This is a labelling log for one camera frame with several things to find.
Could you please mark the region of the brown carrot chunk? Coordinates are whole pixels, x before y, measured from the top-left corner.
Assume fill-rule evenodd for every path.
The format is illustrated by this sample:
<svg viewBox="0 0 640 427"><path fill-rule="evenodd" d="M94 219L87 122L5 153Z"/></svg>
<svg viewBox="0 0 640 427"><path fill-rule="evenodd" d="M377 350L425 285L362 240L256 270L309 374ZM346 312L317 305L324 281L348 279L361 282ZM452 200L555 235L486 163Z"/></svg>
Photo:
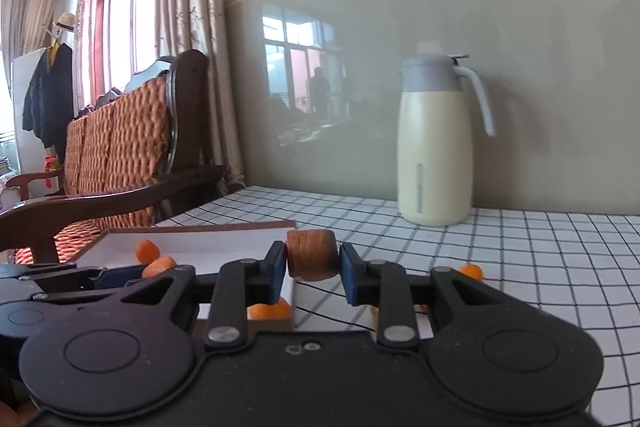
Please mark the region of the brown carrot chunk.
<svg viewBox="0 0 640 427"><path fill-rule="evenodd" d="M335 277L340 267L336 238L327 229L286 234L288 273L293 279L318 282Z"/></svg>

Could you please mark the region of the orange carrot piece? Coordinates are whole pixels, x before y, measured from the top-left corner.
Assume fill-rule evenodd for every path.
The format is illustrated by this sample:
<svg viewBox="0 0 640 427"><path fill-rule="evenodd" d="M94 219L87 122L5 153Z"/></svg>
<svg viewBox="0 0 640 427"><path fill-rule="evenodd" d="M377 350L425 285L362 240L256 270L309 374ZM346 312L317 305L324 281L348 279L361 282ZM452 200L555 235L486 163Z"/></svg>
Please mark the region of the orange carrot piece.
<svg viewBox="0 0 640 427"><path fill-rule="evenodd" d="M142 277L144 279L150 279L151 277L157 277L170 269L174 269L177 262L171 257L158 257L151 263L149 263L142 271Z"/></svg>

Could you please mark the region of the mandarin at tray edge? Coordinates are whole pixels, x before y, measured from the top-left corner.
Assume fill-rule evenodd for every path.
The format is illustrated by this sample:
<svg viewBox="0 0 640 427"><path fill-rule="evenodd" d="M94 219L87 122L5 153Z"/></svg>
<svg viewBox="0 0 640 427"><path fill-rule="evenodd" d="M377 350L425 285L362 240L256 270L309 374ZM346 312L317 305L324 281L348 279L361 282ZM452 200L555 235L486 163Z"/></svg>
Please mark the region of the mandarin at tray edge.
<svg viewBox="0 0 640 427"><path fill-rule="evenodd" d="M256 303L247 308L250 321L285 321L292 317L292 307L288 300L280 297L273 305Z"/></svg>

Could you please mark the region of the brown cardboard tray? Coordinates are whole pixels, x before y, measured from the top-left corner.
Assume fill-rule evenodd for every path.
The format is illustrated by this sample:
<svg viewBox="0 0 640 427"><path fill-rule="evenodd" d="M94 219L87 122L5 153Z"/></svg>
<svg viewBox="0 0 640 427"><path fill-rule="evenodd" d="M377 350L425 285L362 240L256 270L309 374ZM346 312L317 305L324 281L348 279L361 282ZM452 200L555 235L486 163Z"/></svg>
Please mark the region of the brown cardboard tray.
<svg viewBox="0 0 640 427"><path fill-rule="evenodd" d="M115 268L138 262L134 248L149 239L163 256L180 265L193 265L196 273L214 273L221 265L244 258L262 259L271 244L284 241L295 229L292 221L114 229L101 233L72 258L80 267Z"/></svg>

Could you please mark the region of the small orange mandarin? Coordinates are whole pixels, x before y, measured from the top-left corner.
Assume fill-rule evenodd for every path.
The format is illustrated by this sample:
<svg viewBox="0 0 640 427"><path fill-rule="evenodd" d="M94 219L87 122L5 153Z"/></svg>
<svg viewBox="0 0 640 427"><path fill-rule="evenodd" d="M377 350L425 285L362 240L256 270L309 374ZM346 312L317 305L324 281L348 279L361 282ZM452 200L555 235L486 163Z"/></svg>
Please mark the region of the small orange mandarin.
<svg viewBox="0 0 640 427"><path fill-rule="evenodd" d="M461 265L458 268L458 272L462 273L466 277L471 277L471 279L483 282L484 281L484 272L483 269L479 265L473 265L473 263L468 263L467 265Z"/></svg>

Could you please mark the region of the mandarin in tray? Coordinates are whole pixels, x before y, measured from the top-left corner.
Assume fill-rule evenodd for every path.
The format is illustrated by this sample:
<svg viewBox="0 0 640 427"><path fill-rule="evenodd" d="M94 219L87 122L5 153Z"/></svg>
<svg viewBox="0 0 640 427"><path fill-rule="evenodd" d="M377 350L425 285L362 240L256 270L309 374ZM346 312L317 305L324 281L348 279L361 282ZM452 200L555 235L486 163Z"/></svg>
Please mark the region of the mandarin in tray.
<svg viewBox="0 0 640 427"><path fill-rule="evenodd" d="M149 265L160 257L160 248L149 239L141 239L134 247L134 255L142 265Z"/></svg>

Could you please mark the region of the dark wooden sofa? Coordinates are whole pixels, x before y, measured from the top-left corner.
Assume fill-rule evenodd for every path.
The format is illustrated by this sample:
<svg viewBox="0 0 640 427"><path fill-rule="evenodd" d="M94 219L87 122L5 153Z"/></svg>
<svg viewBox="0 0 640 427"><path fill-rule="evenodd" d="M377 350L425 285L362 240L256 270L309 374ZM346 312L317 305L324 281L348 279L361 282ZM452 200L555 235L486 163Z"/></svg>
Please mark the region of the dark wooden sofa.
<svg viewBox="0 0 640 427"><path fill-rule="evenodd" d="M9 181L20 201L1 213L1 249L21 263L73 259L105 230L150 227L212 196L224 167L210 157L208 60L162 57L66 128L60 191L39 198L40 173Z"/></svg>

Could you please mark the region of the cream thermos jug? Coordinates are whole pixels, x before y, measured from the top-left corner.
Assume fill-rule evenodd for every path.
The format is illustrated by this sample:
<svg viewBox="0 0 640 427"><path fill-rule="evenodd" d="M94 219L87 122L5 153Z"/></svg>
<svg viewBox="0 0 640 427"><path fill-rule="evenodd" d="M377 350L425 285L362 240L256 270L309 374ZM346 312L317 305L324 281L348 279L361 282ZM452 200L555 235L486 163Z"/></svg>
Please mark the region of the cream thermos jug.
<svg viewBox="0 0 640 427"><path fill-rule="evenodd" d="M497 134L488 92L456 56L426 54L402 63L397 130L398 209L416 225L444 227L472 206L474 145L462 81L473 88L485 133Z"/></svg>

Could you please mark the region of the woven orange sofa cushion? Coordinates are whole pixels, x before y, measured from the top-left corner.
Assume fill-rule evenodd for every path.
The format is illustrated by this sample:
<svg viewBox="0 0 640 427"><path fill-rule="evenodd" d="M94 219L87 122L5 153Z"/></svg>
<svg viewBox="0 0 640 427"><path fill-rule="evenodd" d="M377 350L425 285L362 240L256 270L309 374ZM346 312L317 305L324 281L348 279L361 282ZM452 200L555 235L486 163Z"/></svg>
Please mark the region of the woven orange sofa cushion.
<svg viewBox="0 0 640 427"><path fill-rule="evenodd" d="M165 80L160 74L68 125L65 195L124 191L160 174L169 139ZM72 223L54 238L60 261L72 259L104 230L154 225L157 205Z"/></svg>

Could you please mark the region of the black hanging coat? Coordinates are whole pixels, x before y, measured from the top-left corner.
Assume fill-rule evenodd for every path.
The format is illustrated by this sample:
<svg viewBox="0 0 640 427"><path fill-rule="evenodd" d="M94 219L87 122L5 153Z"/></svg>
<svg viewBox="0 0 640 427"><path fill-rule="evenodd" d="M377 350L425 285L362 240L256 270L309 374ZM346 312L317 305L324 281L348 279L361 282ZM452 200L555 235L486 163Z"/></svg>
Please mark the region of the black hanging coat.
<svg viewBox="0 0 640 427"><path fill-rule="evenodd" d="M37 63L24 98L22 129L32 131L44 148L65 161L67 126L74 118L73 50L62 43L49 64L48 51Z"/></svg>

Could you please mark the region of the checkered tablecloth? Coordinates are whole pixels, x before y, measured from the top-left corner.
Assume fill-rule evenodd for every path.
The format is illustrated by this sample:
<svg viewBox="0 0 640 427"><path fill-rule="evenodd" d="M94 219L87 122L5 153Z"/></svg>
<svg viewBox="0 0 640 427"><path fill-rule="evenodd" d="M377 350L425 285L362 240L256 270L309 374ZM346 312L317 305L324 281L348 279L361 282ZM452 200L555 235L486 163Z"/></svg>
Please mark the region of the checkered tablecloth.
<svg viewBox="0 0 640 427"><path fill-rule="evenodd" d="M277 220L326 228L367 260L423 274L472 263L487 285L585 329L604 355L590 413L605 426L639 422L639 218L474 208L457 225L419 227L393 200L251 186L164 220L204 227Z"/></svg>

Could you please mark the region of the straw hat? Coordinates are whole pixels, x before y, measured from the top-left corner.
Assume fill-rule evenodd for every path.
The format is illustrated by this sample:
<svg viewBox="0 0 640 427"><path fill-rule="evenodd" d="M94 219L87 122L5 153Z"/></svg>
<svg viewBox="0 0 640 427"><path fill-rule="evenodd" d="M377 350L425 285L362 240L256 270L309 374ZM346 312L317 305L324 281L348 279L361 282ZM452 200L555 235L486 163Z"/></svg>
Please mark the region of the straw hat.
<svg viewBox="0 0 640 427"><path fill-rule="evenodd" d="M76 16L71 12L62 13L54 23L56 28L61 30L74 32L76 27Z"/></svg>

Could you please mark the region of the beige curtain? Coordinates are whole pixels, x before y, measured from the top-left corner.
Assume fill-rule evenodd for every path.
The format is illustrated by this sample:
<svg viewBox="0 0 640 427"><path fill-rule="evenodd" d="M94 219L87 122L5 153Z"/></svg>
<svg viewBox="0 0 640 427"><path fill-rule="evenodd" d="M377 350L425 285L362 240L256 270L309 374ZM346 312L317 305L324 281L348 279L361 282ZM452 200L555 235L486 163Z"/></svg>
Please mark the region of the beige curtain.
<svg viewBox="0 0 640 427"><path fill-rule="evenodd" d="M178 55L198 50L208 58L204 117L206 157L224 166L222 191L245 185L232 91L224 0L156 0L156 48Z"/></svg>

